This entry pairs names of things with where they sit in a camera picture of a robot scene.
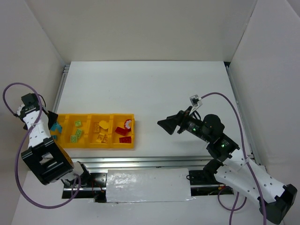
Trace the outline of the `yellow lego brick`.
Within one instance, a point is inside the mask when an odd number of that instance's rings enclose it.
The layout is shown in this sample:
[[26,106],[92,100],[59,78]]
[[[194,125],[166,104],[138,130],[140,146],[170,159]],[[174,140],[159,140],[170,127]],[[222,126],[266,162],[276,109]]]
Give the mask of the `yellow lego brick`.
[[94,122],[94,123],[93,123],[93,133],[95,133],[95,134],[100,133],[99,122]]

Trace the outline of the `yellow striped lego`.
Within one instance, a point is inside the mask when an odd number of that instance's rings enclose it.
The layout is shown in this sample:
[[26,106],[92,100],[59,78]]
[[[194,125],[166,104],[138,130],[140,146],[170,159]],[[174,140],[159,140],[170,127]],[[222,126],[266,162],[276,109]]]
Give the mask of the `yellow striped lego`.
[[98,143],[103,143],[103,142],[105,142],[105,134],[103,134],[103,133],[98,133],[97,138],[96,138],[96,142],[98,142]]

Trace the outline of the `blue long lego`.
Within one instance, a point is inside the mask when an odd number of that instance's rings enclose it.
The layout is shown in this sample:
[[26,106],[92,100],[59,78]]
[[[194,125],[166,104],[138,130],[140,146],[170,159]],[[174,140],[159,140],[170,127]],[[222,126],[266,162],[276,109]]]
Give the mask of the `blue long lego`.
[[60,134],[62,132],[62,126],[59,123],[54,123],[50,129],[51,131],[55,132],[58,131]]

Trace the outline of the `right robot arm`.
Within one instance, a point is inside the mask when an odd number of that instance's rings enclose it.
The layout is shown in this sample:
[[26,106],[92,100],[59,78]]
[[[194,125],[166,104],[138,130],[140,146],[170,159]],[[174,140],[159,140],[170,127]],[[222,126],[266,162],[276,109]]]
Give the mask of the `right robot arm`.
[[280,224],[294,204],[297,189],[292,184],[285,185],[269,175],[249,157],[244,156],[238,144],[224,132],[220,118],[208,114],[203,120],[191,116],[191,108],[160,120],[157,124],[172,135],[188,131],[207,142],[206,149],[213,159],[204,167],[209,178],[223,183],[258,206],[266,219]]

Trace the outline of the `light green lego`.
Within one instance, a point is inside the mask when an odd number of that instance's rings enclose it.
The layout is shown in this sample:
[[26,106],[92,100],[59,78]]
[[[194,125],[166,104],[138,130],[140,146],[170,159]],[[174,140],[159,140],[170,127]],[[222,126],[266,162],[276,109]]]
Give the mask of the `light green lego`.
[[75,132],[75,135],[77,138],[80,138],[83,134],[83,131],[81,129],[77,129],[76,132]]
[[75,127],[80,128],[82,126],[82,122],[80,120],[75,121]]

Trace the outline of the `pale green small lego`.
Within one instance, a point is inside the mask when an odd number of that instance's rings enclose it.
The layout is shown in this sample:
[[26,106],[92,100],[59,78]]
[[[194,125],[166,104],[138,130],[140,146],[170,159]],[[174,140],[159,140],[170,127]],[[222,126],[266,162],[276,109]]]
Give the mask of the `pale green small lego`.
[[71,143],[77,143],[78,142],[78,138],[76,135],[71,135],[70,136],[70,142]]

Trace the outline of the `red arched lego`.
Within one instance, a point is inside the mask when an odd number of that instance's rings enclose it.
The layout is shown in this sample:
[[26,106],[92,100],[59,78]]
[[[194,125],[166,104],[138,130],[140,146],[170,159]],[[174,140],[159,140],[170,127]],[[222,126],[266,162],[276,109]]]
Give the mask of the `red arched lego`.
[[124,128],[125,128],[126,130],[130,130],[131,127],[132,127],[132,120],[131,120],[131,119],[126,120],[126,121],[124,122]]

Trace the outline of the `red rectangular lego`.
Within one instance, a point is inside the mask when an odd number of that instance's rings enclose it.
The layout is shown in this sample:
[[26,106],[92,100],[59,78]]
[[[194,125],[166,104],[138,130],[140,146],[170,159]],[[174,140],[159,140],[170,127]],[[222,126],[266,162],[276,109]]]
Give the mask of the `red rectangular lego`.
[[121,127],[117,127],[115,129],[115,133],[121,135],[121,136],[126,136],[128,134],[128,129],[124,129],[124,128],[121,128]]

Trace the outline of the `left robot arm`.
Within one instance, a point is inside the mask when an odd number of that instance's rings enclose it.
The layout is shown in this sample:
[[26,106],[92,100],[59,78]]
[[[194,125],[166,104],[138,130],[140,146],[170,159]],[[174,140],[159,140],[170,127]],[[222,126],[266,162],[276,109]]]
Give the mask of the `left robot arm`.
[[81,186],[87,186],[91,175],[85,165],[73,162],[65,150],[50,134],[50,129],[57,124],[58,114],[40,106],[34,93],[21,97],[23,104],[17,115],[24,122],[24,129],[29,130],[28,149],[21,153],[21,158],[37,179],[44,185],[62,180],[66,186],[81,177]]

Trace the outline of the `yellow rounded lego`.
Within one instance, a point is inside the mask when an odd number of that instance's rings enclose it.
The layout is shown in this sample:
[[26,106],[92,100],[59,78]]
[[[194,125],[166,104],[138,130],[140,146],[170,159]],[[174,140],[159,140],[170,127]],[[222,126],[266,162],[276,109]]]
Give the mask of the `yellow rounded lego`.
[[108,128],[110,127],[110,123],[105,120],[101,120],[98,124],[104,130],[108,130]]

